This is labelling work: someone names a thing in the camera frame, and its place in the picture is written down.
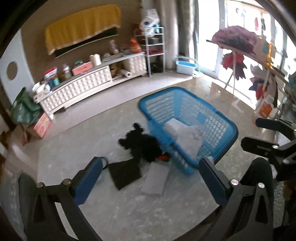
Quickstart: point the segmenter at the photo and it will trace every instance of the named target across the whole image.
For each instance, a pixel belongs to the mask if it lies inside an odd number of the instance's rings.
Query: glass door
[[[225,27],[224,0],[197,0],[196,18],[198,45],[195,58],[202,72],[217,78],[223,52],[218,45],[206,40],[211,40],[220,28]]]

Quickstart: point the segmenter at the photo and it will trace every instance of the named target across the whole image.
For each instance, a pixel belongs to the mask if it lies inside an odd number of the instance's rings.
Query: cardboard box
[[[34,137],[43,138],[51,124],[51,120],[43,113],[35,124],[28,126],[26,132]]]
[[[79,65],[78,67],[72,69],[73,75],[81,74],[93,67],[92,62],[87,62],[82,65]]]

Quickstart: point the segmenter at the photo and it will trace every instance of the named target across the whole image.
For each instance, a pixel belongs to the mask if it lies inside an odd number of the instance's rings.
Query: storage basket
[[[194,64],[190,62],[181,61],[179,59],[193,60]],[[185,56],[179,56],[176,61],[176,65],[177,65],[177,73],[188,74],[188,75],[193,75],[194,70],[198,67],[196,59],[185,57]]]
[[[203,157],[212,156],[216,164],[238,137],[237,127],[231,120],[184,88],[170,87],[146,96],[139,101],[139,109],[148,119],[151,135],[188,175],[199,168],[199,160]],[[163,125],[172,118],[187,126],[197,125],[204,131],[205,140],[195,160],[163,129]]]

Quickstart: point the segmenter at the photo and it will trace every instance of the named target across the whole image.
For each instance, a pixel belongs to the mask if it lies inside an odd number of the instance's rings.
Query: yellow cloth cover
[[[110,28],[120,28],[121,11],[115,4],[89,8],[62,18],[45,29],[48,55],[92,38]]]

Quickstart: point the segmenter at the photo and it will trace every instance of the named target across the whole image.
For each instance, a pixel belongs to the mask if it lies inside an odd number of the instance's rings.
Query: black clamp
[[[256,126],[278,131],[287,137],[290,142],[279,146],[252,137],[244,137],[241,147],[244,151],[268,158],[270,164],[274,165],[278,172],[278,181],[296,178],[296,124],[286,120],[256,119]]]

